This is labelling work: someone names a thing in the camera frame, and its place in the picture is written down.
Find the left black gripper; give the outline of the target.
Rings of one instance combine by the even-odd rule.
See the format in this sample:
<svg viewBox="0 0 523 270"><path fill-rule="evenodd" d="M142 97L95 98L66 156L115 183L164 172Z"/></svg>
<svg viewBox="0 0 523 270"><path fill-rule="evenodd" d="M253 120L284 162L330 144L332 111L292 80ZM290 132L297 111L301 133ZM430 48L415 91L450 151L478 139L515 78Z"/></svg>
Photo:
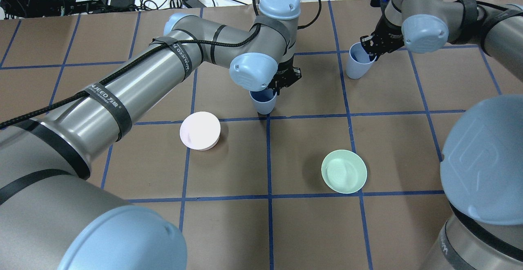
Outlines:
<svg viewBox="0 0 523 270"><path fill-rule="evenodd" d="M282 88L288 88L302 78L302 71L294 66L295 56L284 62L280 62L277 71L268 85L273 95L280 95Z"/></svg>

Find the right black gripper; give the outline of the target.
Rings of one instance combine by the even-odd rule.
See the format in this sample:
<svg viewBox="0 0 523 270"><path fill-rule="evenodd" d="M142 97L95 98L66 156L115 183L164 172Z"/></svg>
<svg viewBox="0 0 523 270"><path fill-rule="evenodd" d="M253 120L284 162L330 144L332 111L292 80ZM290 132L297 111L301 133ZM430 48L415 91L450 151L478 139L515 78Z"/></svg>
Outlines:
<svg viewBox="0 0 523 270"><path fill-rule="evenodd" d="M381 17L372 34L360 37L360 44L370 60L378 60L383 54L404 47L404 37L400 26L392 24L385 16L385 9L392 0L370 0L370 6L381 9Z"/></svg>

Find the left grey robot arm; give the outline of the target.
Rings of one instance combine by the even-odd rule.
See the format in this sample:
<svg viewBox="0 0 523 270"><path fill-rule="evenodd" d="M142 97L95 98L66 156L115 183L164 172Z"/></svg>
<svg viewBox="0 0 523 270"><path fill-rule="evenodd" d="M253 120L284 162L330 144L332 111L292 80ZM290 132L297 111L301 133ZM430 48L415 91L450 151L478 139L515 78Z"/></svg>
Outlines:
<svg viewBox="0 0 523 270"><path fill-rule="evenodd" d="M185 270L181 231L88 182L92 160L203 62L248 91L278 89L300 0L259 0L249 31L175 13L162 37L112 74L1 123L2 270Z"/></svg>

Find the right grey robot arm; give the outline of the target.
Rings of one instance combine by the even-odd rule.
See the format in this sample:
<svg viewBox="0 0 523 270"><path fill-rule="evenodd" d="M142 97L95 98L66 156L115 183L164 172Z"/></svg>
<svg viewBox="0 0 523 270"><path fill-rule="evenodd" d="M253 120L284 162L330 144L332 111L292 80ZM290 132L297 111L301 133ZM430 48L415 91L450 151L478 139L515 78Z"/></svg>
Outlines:
<svg viewBox="0 0 523 270"><path fill-rule="evenodd" d="M388 0L372 58L403 46L417 54L475 44L522 79L522 6L477 0ZM463 113L443 146L440 178L452 215L421 270L521 270L523 97L499 95Z"/></svg>

